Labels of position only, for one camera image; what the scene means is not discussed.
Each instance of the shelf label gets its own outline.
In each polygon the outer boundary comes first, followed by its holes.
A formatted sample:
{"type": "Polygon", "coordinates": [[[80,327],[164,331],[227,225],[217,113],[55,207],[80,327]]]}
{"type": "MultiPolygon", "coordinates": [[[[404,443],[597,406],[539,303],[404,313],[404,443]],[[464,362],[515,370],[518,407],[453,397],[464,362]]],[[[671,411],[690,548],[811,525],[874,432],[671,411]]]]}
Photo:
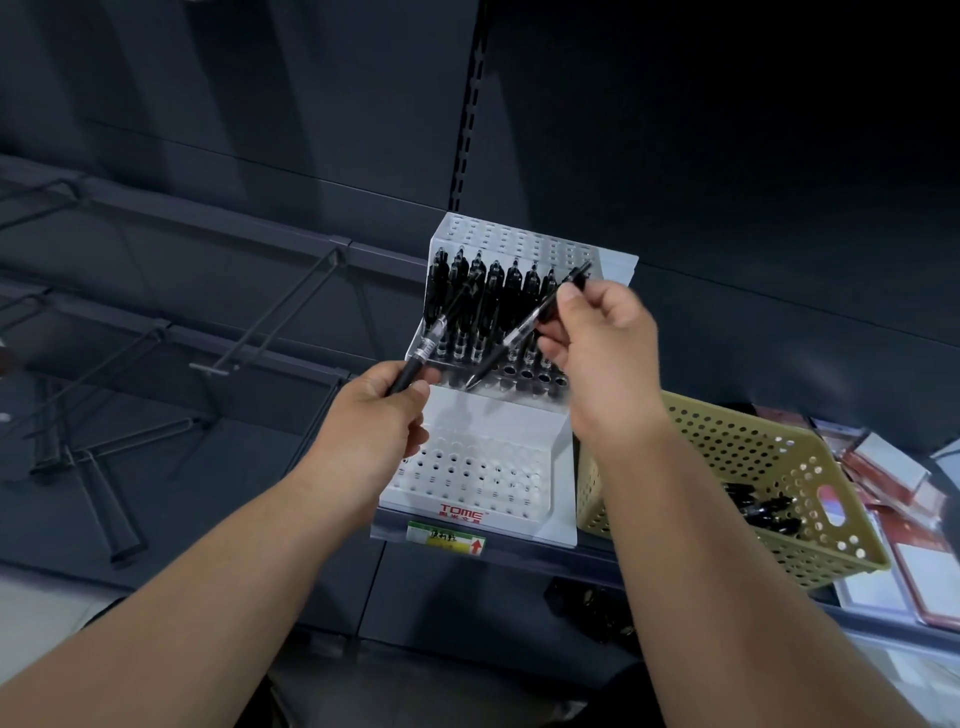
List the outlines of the shelf label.
{"type": "Polygon", "coordinates": [[[479,556],[487,542],[483,536],[474,536],[462,531],[450,531],[446,528],[410,521],[407,523],[407,541],[424,546],[436,546],[448,551],[479,556]]]}

